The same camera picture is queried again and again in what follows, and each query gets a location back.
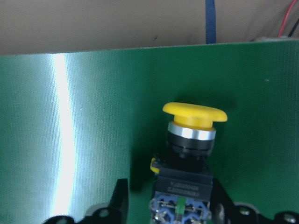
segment green fabric surface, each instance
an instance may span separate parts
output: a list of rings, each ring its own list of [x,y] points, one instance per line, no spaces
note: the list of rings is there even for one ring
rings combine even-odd
[[[165,103],[212,106],[209,165],[234,201],[299,212],[299,42],[0,57],[0,224],[78,221],[130,179],[128,224],[149,223]]]

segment red wire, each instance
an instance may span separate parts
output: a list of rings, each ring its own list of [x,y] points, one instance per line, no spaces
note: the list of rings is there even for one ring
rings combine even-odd
[[[280,30],[279,30],[279,33],[278,33],[277,37],[280,37],[282,35],[282,33],[284,31],[284,28],[285,28],[286,21],[289,17],[290,11],[293,8],[293,6],[295,5],[296,1],[297,0],[293,0],[292,3],[290,4],[288,10],[286,11],[285,16],[284,16],[284,20],[282,20],[281,27],[280,27]]]

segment silver metal ring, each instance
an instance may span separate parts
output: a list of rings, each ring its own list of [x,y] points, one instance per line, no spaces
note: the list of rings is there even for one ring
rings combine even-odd
[[[173,122],[169,122],[168,131],[172,134],[181,136],[187,139],[196,139],[196,140],[214,140],[216,136],[216,130],[204,131],[191,129],[188,127],[181,127],[175,125]]]

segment green connector piece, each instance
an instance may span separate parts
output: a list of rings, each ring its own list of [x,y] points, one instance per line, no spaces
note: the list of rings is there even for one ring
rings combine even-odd
[[[185,197],[179,197],[176,207],[176,214],[183,215],[186,207],[186,198]]]

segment blue strap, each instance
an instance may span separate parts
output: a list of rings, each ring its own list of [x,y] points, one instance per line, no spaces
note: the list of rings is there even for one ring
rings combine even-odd
[[[206,43],[216,43],[216,9],[214,0],[206,0]]]

